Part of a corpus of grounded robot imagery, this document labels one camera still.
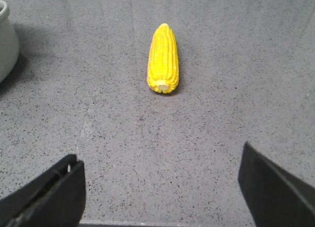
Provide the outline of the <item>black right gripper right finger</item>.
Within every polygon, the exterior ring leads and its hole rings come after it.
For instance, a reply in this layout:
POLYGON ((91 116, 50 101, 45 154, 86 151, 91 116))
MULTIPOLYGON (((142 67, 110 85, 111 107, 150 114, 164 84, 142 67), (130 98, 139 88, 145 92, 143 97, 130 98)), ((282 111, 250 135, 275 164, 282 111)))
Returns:
POLYGON ((258 227, 313 227, 315 189, 287 172, 248 142, 238 174, 243 197, 258 227))

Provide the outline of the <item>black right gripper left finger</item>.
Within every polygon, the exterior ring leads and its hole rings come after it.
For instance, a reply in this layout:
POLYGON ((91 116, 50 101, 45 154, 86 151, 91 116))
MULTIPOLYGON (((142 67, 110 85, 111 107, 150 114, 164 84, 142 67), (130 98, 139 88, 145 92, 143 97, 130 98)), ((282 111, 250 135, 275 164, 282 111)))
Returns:
POLYGON ((0 201, 2 227, 76 227, 86 204, 84 162, 69 154, 0 201))

